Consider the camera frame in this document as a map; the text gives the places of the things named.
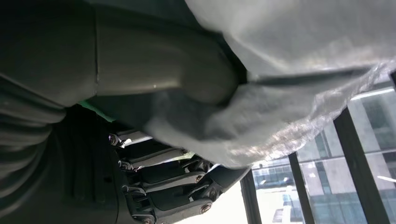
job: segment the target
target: screw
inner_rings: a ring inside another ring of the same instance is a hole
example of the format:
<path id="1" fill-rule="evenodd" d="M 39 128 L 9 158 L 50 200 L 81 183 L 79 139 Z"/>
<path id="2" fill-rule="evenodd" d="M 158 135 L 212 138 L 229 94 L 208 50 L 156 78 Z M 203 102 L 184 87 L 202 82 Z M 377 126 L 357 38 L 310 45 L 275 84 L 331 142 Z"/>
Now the screw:
<path id="1" fill-rule="evenodd" d="M 121 187 L 121 190 L 122 190 L 124 193 L 128 193 L 129 187 L 128 187 L 127 185 L 123 185 L 123 186 Z"/>
<path id="2" fill-rule="evenodd" d="M 195 178 L 195 183 L 198 183 L 201 179 L 202 179 L 201 175 L 197 176 L 197 178 Z"/>
<path id="3" fill-rule="evenodd" d="M 212 207 L 212 204 L 206 204 L 202 206 L 201 208 L 201 214 L 204 214 L 205 212 L 209 211 L 209 209 Z"/>
<path id="4" fill-rule="evenodd" d="M 115 134 L 109 134 L 109 141 L 110 141 L 110 145 L 115 146 L 117 145 L 119 138 Z"/>
<path id="5" fill-rule="evenodd" d="M 144 224 L 152 224 L 152 223 L 151 223 L 151 219 L 149 219 L 149 218 L 146 218 L 146 219 L 142 220 L 142 222 L 143 222 Z"/>

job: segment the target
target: green object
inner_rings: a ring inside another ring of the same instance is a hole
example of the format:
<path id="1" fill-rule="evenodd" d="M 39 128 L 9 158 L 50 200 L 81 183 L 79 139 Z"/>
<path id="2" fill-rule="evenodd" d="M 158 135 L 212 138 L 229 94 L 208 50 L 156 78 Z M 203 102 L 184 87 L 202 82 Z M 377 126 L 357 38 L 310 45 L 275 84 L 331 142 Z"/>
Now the green object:
<path id="1" fill-rule="evenodd" d="M 89 104 L 89 103 L 86 102 L 85 100 L 79 102 L 78 104 L 80 104 L 81 106 L 83 106 L 83 107 L 85 107 L 85 108 L 87 108 L 87 109 L 90 109 L 91 111 L 95 111 L 97 115 L 103 117 L 103 118 L 104 118 L 105 120 L 107 120 L 108 122 L 113 122 L 113 121 L 115 121 L 114 118 L 111 118 L 111 117 L 105 115 L 105 113 L 103 113 L 102 111 L 100 111 L 98 108 L 92 106 L 91 104 Z"/>

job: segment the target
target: glass window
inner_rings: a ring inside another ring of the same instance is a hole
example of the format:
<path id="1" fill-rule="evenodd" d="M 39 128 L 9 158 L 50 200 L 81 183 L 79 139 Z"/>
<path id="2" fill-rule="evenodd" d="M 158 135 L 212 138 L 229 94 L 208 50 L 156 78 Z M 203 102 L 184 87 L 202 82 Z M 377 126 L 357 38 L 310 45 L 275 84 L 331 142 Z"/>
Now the glass window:
<path id="1" fill-rule="evenodd" d="M 262 223 L 304 223 L 289 158 L 257 162 L 252 170 Z"/>
<path id="2" fill-rule="evenodd" d="M 297 152 L 316 224 L 365 224 L 334 125 Z"/>
<path id="3" fill-rule="evenodd" d="M 396 93 L 365 92 L 348 104 L 368 165 L 391 223 L 396 223 Z"/>
<path id="4" fill-rule="evenodd" d="M 240 183 L 236 183 L 222 194 L 205 214 L 193 216 L 177 222 L 177 224 L 248 224 L 245 204 L 242 198 Z"/>

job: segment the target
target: black window mullion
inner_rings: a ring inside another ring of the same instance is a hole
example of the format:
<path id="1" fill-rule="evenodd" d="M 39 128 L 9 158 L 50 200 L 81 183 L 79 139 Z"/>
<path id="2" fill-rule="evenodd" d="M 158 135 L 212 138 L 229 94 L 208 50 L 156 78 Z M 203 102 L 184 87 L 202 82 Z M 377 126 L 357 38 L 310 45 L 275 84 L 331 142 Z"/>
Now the black window mullion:
<path id="1" fill-rule="evenodd" d="M 357 195 L 368 224 L 389 224 L 389 218 L 375 185 L 351 114 L 346 108 L 334 121 L 339 142 L 351 172 Z"/>
<path id="2" fill-rule="evenodd" d="M 289 161 L 291 171 L 294 177 L 294 182 L 296 183 L 297 194 L 300 200 L 301 210 L 303 211 L 305 223 L 315 224 L 307 190 L 305 188 L 303 173 L 301 172 L 300 164 L 298 163 L 297 153 L 290 154 Z"/>
<path id="3" fill-rule="evenodd" d="M 250 170 L 246 176 L 242 178 L 240 181 L 240 186 L 242 190 L 243 202 L 245 204 L 247 223 L 262 224 L 252 170 Z"/>

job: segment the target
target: window frame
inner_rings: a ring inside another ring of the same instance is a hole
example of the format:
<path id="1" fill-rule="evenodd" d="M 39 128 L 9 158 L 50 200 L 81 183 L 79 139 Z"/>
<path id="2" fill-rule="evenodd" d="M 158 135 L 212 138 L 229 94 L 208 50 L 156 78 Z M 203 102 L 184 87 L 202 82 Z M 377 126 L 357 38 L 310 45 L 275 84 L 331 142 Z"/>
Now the window frame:
<path id="1" fill-rule="evenodd" d="M 396 90 L 396 71 L 390 74 L 390 78 Z M 375 184 L 348 108 L 343 110 L 340 116 L 334 120 L 334 126 L 367 223 L 390 224 L 385 206 L 382 203 L 380 192 Z M 313 212 L 305 188 L 304 178 L 296 153 L 289 155 L 289 162 L 294 176 L 305 223 L 315 224 Z M 240 183 L 248 224 L 261 224 L 262 221 L 252 170 L 247 173 Z"/>

